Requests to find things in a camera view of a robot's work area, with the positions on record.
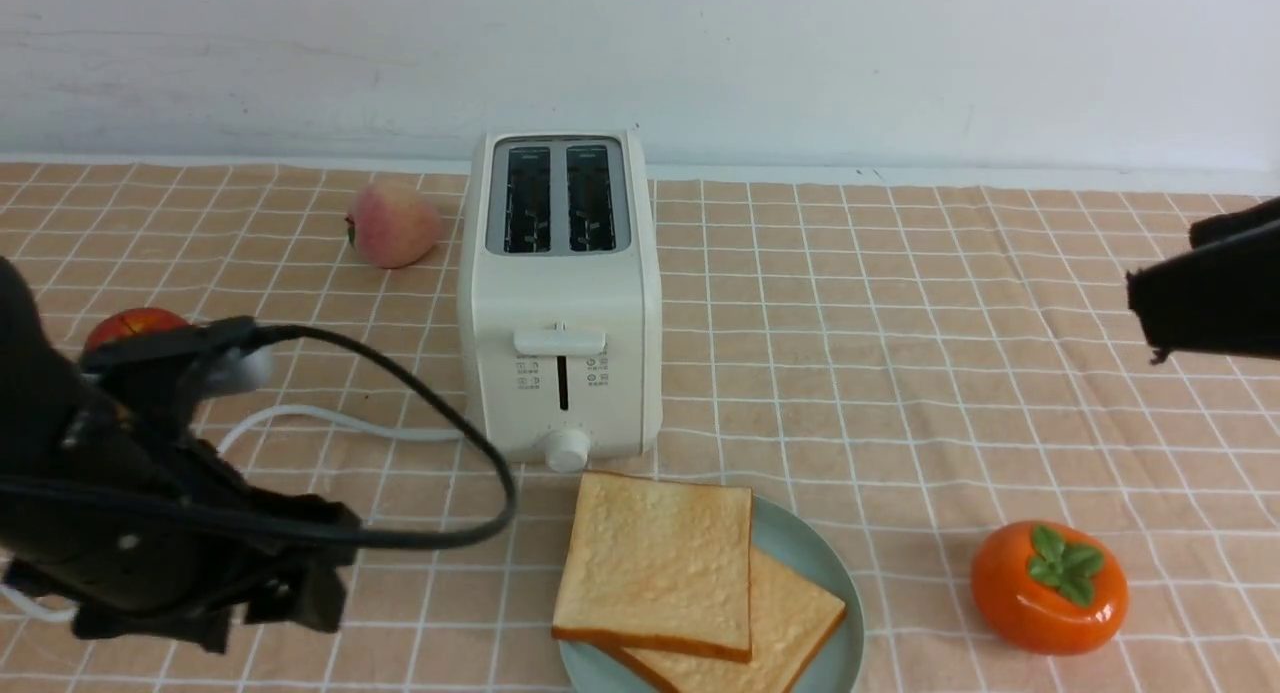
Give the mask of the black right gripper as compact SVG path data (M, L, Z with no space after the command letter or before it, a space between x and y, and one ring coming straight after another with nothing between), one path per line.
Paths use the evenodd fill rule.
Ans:
M1153 364L1171 354L1279 359L1279 201L1196 222L1183 254L1126 274Z

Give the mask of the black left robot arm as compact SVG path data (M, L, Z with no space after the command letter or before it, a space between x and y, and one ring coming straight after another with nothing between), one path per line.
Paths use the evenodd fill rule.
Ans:
M128 363L90 380L56 351L31 287L3 263L3 583L73 606L79 640L148 637L221 655L236 607L247 624L292 623L335 633L352 550L196 532L161 512L123 516L38 500L17 482L196 503L276 520L353 529L358 516L316 494L250 484L189 429L177 404L189 355L155 368Z

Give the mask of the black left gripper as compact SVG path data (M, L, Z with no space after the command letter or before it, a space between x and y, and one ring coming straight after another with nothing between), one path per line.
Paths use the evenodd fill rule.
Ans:
M207 397L224 395L228 389L250 386L250 366L255 356L265 354L280 334L248 318L232 318L202 327L188 327L168 332L142 334L118 339L83 354L73 361L81 374L90 380L100 380L109 371L128 363L141 363L155 368L165 359L180 354L189 355L177 384L175 402L198 407ZM195 415L189 429L193 429ZM356 533L332 523L289 524L265 514L234 512L196 503L163 502L142 494L128 494L87 485L54 482L26 483L29 494L38 500L64 501L92 510L138 518L143 514L165 514L174 523L196 532L238 535L247 541L274 541L279 543L311 544L329 550L352 550L344 535ZM241 567L246 584L246 625L289 623L296 626L334 634L343 621L347 589L340 575L343 567L317 558L255 560ZM28 614L41 614L41 599L28 597L3 583L3 593ZM74 606L69 599L69 612ZM92 605L77 608L70 632L79 640L111 640L122 637L148 637L197 646L205 652L224 655L230 635L233 608L221 608L191 615L168 617L140 617L109 611Z

